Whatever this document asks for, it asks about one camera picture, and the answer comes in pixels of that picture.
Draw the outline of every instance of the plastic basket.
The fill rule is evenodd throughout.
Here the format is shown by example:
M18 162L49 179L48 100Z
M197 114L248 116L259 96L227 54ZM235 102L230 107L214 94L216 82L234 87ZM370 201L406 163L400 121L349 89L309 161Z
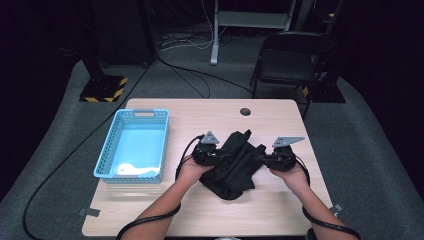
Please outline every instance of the plastic basket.
M160 183L168 138L166 109L121 109L94 169L106 183Z

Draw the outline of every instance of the dark background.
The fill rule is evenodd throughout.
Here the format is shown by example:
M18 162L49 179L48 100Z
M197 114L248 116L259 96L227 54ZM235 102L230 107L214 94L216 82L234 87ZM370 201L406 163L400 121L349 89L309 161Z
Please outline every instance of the dark background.
M3 198L48 130L81 54L69 32L69 21L63 17L61 1L1 2L0 197ZM91 1L72 2L77 16L96 27ZM213 1L204 2L212 17ZM234 4L221 2L223 9L232 9ZM273 12L287 8L281 2L245 0L237 6L238 10ZM190 26L205 20L199 0L160 0L150 4L155 10L155 21L163 27ZM335 0L318 0L316 9L331 11L336 5ZM346 0L332 32L341 48L328 74L329 80L342 76L363 95L422 198L423 10L423 1ZM308 26L319 29L312 14L308 20L311 23ZM98 55L98 37L86 28L84 33Z

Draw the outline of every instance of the black garment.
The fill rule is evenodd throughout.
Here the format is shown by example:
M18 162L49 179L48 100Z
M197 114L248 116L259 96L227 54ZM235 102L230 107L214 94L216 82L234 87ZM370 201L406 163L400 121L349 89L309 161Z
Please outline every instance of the black garment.
M205 172L200 178L212 192L225 200L234 200L243 194L244 190L254 189L253 174L262 166L261 162L253 160L254 155L265 155L266 147L262 144L252 146L248 140L251 131L244 134L234 132L230 135L217 155L229 154L223 162Z

